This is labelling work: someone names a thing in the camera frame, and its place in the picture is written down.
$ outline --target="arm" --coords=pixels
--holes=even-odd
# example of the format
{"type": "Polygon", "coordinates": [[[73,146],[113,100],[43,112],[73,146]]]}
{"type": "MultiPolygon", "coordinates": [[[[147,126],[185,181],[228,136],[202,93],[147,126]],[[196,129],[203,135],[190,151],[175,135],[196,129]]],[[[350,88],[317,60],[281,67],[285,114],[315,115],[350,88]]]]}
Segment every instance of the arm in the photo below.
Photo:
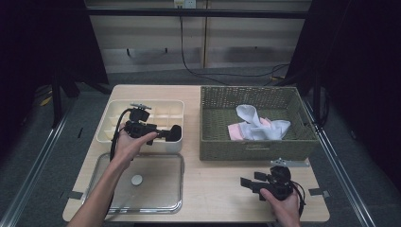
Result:
{"type": "Polygon", "coordinates": [[[130,166],[131,160],[139,153],[142,145],[154,139],[156,135],[156,132],[152,132],[133,139],[125,131],[120,132],[114,158],[100,177],[88,200],[79,208],[68,226],[102,225],[121,175],[130,166]]]}
{"type": "Polygon", "coordinates": [[[283,227],[298,227],[301,226],[299,215],[299,201],[295,190],[284,201],[277,200],[269,190],[260,189],[262,196],[271,205],[272,213],[277,217],[278,222],[283,227]]]}

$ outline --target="hand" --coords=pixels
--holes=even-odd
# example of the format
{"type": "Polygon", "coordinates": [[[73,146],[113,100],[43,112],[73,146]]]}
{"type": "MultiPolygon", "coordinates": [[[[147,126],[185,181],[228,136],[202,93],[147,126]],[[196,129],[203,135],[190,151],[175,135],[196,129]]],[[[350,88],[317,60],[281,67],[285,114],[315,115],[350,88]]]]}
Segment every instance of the hand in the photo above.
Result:
{"type": "Polygon", "coordinates": [[[120,125],[120,135],[118,137],[117,146],[113,161],[127,169],[130,166],[131,160],[138,155],[140,148],[150,140],[156,138],[157,133],[151,132],[139,138],[130,137],[125,130],[122,130],[125,124],[120,125]]]}
{"type": "Polygon", "coordinates": [[[260,194],[271,205],[272,213],[283,227],[301,226],[299,215],[299,198],[295,190],[284,201],[277,200],[269,190],[262,188],[260,194]]]}

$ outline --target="table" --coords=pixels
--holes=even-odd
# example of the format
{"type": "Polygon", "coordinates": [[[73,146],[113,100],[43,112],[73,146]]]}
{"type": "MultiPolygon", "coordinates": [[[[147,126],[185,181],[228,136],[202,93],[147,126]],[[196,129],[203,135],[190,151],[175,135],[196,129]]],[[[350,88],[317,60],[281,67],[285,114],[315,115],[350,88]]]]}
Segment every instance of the table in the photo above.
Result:
{"type": "MultiPolygon", "coordinates": [[[[200,86],[117,85],[109,102],[116,99],[179,99],[184,103],[183,206],[171,215],[109,215],[106,220],[132,222],[270,222],[275,217],[257,194],[239,185],[239,178],[253,179],[255,171],[270,172],[267,161],[201,161],[200,160],[200,86]]],[[[74,191],[84,192],[89,185],[99,155],[108,151],[96,136],[83,162],[74,191]]],[[[319,188],[312,167],[293,167],[292,180],[306,193],[306,206],[301,221],[325,222],[329,219],[323,196],[310,196],[308,189],[319,188]]],[[[82,201],[69,199],[63,218],[69,221],[82,201]]]]}

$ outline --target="woven basket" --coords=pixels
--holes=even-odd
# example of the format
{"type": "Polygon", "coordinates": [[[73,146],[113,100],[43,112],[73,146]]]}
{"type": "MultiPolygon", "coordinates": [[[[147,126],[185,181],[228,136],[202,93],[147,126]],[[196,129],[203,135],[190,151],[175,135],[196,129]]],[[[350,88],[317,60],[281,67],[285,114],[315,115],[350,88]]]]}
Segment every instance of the woven basket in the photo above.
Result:
{"type": "Polygon", "coordinates": [[[320,142],[294,87],[202,86],[200,159],[220,161],[306,159],[320,142]],[[259,117],[291,123],[283,140],[232,141],[228,126],[243,122],[238,105],[253,105],[259,117]]]}

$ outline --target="cord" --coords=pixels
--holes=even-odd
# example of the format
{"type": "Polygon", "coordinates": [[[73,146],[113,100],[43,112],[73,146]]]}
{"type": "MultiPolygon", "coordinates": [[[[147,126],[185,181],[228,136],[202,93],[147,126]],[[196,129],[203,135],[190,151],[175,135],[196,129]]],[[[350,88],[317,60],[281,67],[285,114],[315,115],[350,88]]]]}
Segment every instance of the cord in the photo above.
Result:
{"type": "Polygon", "coordinates": [[[293,181],[290,181],[290,182],[291,182],[291,184],[292,184],[292,188],[295,189],[295,191],[297,192],[298,196],[300,197],[300,208],[299,208],[298,212],[299,212],[300,217],[301,217],[302,213],[304,212],[304,206],[306,205],[306,203],[305,203],[305,191],[304,191],[304,188],[301,187],[300,184],[298,184],[298,183],[296,183],[296,182],[293,182],[293,181]],[[301,189],[302,189],[302,191],[303,191],[303,195],[301,195],[300,190],[298,189],[298,187],[297,187],[295,184],[296,184],[297,186],[301,187],[301,189]]]}
{"type": "MultiPolygon", "coordinates": [[[[231,77],[243,77],[243,78],[260,78],[260,77],[264,77],[264,76],[268,76],[268,75],[272,75],[274,72],[288,66],[289,64],[278,64],[275,65],[272,70],[268,73],[264,73],[264,74],[260,74],[260,75],[240,75],[240,74],[222,74],[222,73],[215,73],[215,74],[205,74],[205,73],[196,73],[194,71],[192,71],[191,69],[188,68],[188,66],[186,65],[186,61],[185,61],[185,57],[183,54],[183,17],[180,17],[180,31],[181,31],[181,55],[182,55],[182,59],[183,59],[183,66],[185,67],[185,69],[191,73],[192,75],[194,75],[195,77],[198,78],[204,78],[204,79],[210,79],[214,82],[218,82],[224,85],[229,85],[227,83],[224,83],[218,79],[212,79],[212,78],[208,78],[208,77],[202,77],[202,76],[231,76],[231,77]]],[[[270,77],[270,81],[267,82],[266,84],[264,84],[263,86],[266,86],[268,84],[270,84],[272,82],[272,78],[270,77]]]]}

